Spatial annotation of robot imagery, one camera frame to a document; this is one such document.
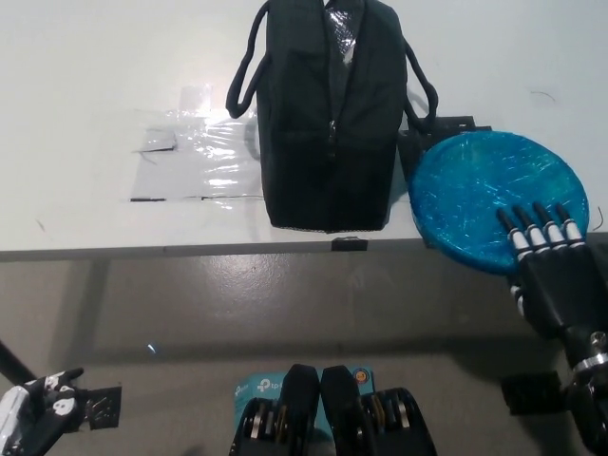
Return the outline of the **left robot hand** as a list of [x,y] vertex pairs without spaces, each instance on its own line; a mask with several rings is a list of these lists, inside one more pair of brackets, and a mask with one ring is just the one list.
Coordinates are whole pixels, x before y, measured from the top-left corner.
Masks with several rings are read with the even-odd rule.
[[24,385],[34,422],[21,440],[20,455],[45,455],[65,433],[80,427],[86,399],[74,382],[84,371],[65,370]]

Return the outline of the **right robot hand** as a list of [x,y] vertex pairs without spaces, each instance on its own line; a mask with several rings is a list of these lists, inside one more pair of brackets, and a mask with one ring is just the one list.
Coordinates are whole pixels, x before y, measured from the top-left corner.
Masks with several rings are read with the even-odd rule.
[[498,209],[516,258],[516,300],[525,320],[541,336],[563,338],[574,330],[607,330],[607,285],[590,246],[564,205],[555,213],[533,203]]

